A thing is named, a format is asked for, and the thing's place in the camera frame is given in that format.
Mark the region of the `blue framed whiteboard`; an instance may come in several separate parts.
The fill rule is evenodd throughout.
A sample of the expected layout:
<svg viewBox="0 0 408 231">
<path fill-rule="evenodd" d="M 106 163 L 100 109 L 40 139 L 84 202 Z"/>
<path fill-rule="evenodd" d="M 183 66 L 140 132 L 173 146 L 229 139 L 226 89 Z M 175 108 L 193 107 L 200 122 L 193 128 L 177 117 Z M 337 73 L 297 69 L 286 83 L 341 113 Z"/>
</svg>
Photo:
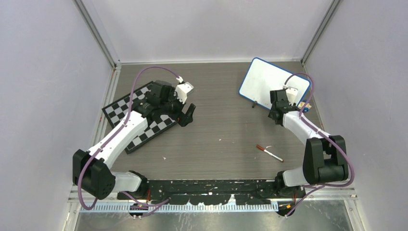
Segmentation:
<svg viewBox="0 0 408 231">
<path fill-rule="evenodd" d="M 269 63 L 260 58 L 254 58 L 239 88 L 239 94 L 246 99 L 257 102 L 258 105 L 270 109 L 270 91 L 283 90 L 283 86 L 298 89 L 296 97 L 297 105 L 303 100 L 306 92 L 310 89 L 310 81 L 299 75 Z"/>
</svg>

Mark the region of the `white whiteboard marker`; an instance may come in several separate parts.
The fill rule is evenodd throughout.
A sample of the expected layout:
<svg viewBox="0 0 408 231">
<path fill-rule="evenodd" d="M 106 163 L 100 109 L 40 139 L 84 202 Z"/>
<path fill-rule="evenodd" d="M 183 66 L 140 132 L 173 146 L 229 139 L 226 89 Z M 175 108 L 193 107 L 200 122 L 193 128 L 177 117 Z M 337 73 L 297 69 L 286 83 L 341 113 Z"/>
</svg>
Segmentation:
<svg viewBox="0 0 408 231">
<path fill-rule="evenodd" d="M 272 156 L 273 158 L 277 159 L 278 161 L 280 161 L 280 162 L 282 162 L 282 163 L 284 162 L 284 160 L 283 160 L 282 158 L 280 158 L 280 157 L 274 155 L 273 153 L 271 153 L 270 151 L 268 151 L 266 148 L 260 146 L 259 144 L 256 145 L 256 148 L 259 149 L 259 150 L 261 150 L 261 151 L 263 151 L 263 152 L 265 152 L 265 153 L 267 153 L 268 155 Z"/>
</svg>

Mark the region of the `black white chessboard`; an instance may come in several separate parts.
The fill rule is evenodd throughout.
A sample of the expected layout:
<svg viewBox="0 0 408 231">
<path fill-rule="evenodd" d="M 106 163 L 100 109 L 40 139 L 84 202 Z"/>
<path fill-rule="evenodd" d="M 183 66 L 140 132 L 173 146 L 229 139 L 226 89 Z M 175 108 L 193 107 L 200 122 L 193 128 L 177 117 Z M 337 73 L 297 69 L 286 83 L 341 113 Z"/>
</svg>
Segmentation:
<svg viewBox="0 0 408 231">
<path fill-rule="evenodd" d="M 135 138 L 133 138 L 125 147 L 124 151 L 127 154 L 136 151 L 177 124 L 176 120 L 167 115 L 162 115 L 158 120 L 149 124 L 146 119 L 143 119 L 141 115 L 137 114 L 135 111 L 132 111 L 128 121 L 125 122 L 129 112 L 130 99 L 133 100 L 133 107 L 138 106 L 138 100 L 143 99 L 145 93 L 150 91 L 152 83 L 153 81 L 150 81 L 147 84 L 136 88 L 133 91 L 133 96 L 127 94 L 102 108 L 102 112 L 112 129 L 123 124 L 127 125 L 124 130 L 129 130 L 131 126 L 138 129 L 144 128 L 144 130 L 139 130 L 136 133 Z"/>
</svg>

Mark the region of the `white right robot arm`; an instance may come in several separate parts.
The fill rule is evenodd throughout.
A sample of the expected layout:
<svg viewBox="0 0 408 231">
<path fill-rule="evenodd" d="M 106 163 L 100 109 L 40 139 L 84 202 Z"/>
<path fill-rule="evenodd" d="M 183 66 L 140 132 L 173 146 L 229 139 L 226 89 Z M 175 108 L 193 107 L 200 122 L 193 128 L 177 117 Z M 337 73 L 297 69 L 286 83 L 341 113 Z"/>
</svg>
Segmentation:
<svg viewBox="0 0 408 231">
<path fill-rule="evenodd" d="M 275 124 L 291 131 L 305 146 L 302 165 L 276 175 L 273 183 L 275 193 L 284 198 L 303 185 L 348 179 L 349 166 L 345 158 L 344 138 L 320 130 L 301 115 L 300 108 L 290 103 L 286 90 L 270 91 L 270 101 L 268 116 Z"/>
</svg>

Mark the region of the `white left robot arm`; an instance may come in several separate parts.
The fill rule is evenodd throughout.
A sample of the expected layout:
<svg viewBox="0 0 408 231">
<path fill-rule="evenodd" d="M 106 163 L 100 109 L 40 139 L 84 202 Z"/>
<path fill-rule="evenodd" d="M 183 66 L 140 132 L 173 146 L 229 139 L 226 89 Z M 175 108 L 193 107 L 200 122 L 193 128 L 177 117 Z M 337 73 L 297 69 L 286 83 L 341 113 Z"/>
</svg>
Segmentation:
<svg viewBox="0 0 408 231">
<path fill-rule="evenodd" d="M 135 171 L 112 172 L 111 167 L 131 141 L 162 116 L 169 116 L 182 127 L 191 123 L 195 105 L 190 104 L 186 113 L 182 110 L 193 89 L 189 82 L 171 86 L 158 80 L 143 95 L 133 95 L 130 109 L 106 137 L 87 151 L 79 149 L 74 153 L 73 183 L 99 200 L 123 191 L 136 199 L 144 198 L 148 187 L 143 175 Z"/>
</svg>

